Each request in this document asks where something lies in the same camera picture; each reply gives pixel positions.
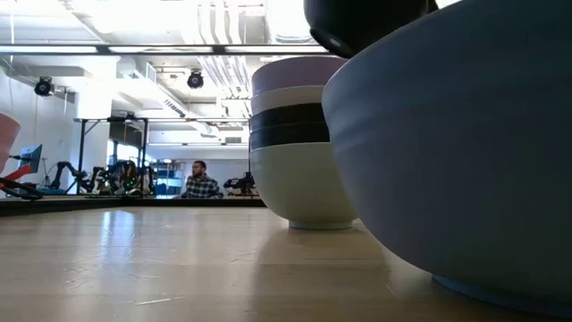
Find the dark hanging panel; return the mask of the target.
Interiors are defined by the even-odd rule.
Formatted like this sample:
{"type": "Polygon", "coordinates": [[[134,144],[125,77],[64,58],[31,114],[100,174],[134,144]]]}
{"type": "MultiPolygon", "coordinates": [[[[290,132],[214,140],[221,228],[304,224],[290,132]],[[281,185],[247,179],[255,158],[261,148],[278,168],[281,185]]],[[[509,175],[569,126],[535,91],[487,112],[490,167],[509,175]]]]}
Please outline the dark hanging panel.
{"type": "Polygon", "coordinates": [[[109,139],[141,148],[143,146],[143,131],[135,123],[111,123],[109,139]]]}

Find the black background station frame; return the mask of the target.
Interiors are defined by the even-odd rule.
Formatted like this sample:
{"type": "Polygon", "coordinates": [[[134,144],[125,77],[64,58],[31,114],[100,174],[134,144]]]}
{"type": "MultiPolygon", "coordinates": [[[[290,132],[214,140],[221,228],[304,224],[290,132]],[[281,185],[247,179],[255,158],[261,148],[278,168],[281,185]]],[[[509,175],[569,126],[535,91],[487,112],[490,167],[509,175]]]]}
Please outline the black background station frame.
{"type": "Polygon", "coordinates": [[[99,124],[118,123],[141,132],[140,161],[147,155],[161,152],[181,152],[180,159],[198,157],[201,151],[219,151],[221,159],[245,159],[249,150],[249,119],[247,118],[148,118],[119,117],[76,118],[80,124],[78,169],[85,168],[85,151],[95,147],[86,142],[86,136],[99,124]]]}

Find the blue storage shelf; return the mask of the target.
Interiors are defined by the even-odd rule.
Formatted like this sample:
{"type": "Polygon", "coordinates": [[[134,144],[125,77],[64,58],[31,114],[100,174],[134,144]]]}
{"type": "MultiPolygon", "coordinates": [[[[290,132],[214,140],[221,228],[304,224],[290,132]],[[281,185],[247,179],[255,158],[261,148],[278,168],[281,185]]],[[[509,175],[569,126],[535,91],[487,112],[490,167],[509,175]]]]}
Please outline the blue storage shelf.
{"type": "Polygon", "coordinates": [[[181,195],[186,182],[185,164],[171,159],[159,160],[151,165],[155,194],[160,196],[181,195]]]}

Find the person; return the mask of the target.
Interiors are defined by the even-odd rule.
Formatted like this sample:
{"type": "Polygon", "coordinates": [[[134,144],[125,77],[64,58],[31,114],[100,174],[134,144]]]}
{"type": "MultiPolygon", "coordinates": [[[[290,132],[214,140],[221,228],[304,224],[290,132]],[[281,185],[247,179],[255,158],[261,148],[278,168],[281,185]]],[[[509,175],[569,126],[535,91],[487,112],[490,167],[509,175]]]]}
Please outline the person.
{"type": "Polygon", "coordinates": [[[192,164],[191,175],[185,183],[181,199],[221,199],[223,193],[218,181],[206,173],[206,163],[196,160],[192,164]]]}

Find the background computer monitor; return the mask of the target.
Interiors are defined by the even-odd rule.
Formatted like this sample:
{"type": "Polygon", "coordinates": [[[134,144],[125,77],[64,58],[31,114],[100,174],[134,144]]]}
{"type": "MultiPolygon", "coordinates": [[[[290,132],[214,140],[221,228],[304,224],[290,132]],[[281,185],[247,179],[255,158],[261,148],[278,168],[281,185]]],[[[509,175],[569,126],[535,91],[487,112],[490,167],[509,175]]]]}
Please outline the background computer monitor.
{"type": "Polygon", "coordinates": [[[41,161],[41,152],[43,145],[29,146],[21,149],[19,167],[28,165],[30,172],[35,174],[38,171],[41,161]]]}

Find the white bowl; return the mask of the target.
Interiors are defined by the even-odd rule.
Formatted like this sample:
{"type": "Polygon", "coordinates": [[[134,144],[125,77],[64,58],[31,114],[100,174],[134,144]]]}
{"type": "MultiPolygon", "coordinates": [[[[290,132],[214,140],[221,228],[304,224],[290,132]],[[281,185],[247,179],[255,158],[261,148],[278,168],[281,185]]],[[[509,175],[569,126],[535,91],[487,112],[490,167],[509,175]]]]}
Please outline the white bowl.
{"type": "Polygon", "coordinates": [[[251,99],[251,109],[253,114],[260,114],[277,107],[320,103],[323,90],[324,86],[317,85],[269,90],[251,99]]]}

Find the black bowl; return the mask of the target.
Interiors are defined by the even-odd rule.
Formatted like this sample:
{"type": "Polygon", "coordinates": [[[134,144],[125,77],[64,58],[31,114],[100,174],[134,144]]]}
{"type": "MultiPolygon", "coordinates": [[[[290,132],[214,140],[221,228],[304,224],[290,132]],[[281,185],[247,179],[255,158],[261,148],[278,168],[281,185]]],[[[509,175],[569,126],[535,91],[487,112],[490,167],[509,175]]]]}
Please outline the black bowl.
{"type": "Polygon", "coordinates": [[[436,0],[304,0],[303,6],[313,39],[345,59],[439,9],[436,0]]]}
{"type": "Polygon", "coordinates": [[[322,123],[324,112],[320,103],[306,103],[279,106],[254,114],[250,119],[250,130],[291,123],[322,123]]]}
{"type": "Polygon", "coordinates": [[[330,134],[325,122],[268,126],[252,131],[249,139],[252,150],[278,145],[329,141],[330,134]]]}

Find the blue bowl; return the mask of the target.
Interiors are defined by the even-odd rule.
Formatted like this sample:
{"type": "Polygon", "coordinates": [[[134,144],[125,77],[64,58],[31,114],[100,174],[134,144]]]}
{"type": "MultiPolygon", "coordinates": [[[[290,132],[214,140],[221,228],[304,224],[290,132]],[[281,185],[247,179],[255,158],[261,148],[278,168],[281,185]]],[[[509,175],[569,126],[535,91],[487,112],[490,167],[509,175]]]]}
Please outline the blue bowl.
{"type": "Polygon", "coordinates": [[[349,59],[322,106],[383,246],[453,291],[572,318],[572,0],[458,0],[349,59]]]}

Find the red object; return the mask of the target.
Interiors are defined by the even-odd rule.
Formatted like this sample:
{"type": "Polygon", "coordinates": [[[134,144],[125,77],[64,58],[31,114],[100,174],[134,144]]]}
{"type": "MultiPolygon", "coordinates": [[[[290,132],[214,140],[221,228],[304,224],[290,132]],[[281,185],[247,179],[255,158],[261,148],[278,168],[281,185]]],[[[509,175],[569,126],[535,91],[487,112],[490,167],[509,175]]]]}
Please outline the red object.
{"type": "Polygon", "coordinates": [[[11,174],[8,174],[7,176],[5,176],[6,180],[9,181],[16,181],[20,178],[22,178],[22,176],[26,175],[26,174],[30,174],[32,171],[32,168],[29,164],[23,165],[21,167],[19,167],[16,171],[14,171],[11,174]]]}

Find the black aluminium table frame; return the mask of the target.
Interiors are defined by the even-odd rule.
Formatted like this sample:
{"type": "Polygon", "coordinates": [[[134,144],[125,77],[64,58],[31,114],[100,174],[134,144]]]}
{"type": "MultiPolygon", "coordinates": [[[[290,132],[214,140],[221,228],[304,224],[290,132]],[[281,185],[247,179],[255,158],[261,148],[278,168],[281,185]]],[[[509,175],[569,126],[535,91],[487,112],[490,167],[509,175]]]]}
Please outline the black aluminium table frame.
{"type": "Polygon", "coordinates": [[[0,199],[0,217],[26,216],[102,208],[265,208],[261,199],[143,199],[143,198],[70,198],[0,199]]]}

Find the lavender bowl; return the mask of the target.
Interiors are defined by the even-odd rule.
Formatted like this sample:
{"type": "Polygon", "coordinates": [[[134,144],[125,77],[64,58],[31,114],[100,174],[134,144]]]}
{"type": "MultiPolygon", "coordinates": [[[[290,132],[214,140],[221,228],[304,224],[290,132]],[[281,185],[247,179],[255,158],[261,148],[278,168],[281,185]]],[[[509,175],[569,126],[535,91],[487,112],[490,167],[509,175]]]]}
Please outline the lavender bowl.
{"type": "Polygon", "coordinates": [[[299,86],[323,86],[346,63],[333,56],[298,56],[260,67],[252,75],[252,96],[299,86]]]}

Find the pink bowl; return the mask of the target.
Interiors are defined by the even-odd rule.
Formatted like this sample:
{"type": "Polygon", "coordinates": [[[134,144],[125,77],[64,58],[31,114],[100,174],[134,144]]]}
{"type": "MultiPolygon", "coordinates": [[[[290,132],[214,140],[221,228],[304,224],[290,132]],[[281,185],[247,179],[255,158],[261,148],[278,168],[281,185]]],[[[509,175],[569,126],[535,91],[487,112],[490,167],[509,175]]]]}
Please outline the pink bowl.
{"type": "Polygon", "coordinates": [[[10,151],[21,130],[21,124],[10,115],[0,112],[0,174],[10,157],[10,151]]]}

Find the light green bowl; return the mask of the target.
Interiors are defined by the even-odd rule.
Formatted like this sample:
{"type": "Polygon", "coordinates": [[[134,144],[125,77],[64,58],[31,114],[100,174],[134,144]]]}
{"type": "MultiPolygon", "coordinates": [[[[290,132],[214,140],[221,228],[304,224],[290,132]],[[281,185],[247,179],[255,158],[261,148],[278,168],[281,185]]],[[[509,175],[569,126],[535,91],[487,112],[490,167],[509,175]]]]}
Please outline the light green bowl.
{"type": "Polygon", "coordinates": [[[256,148],[249,160],[258,193],[291,228],[347,229],[357,218],[328,142],[256,148]]]}

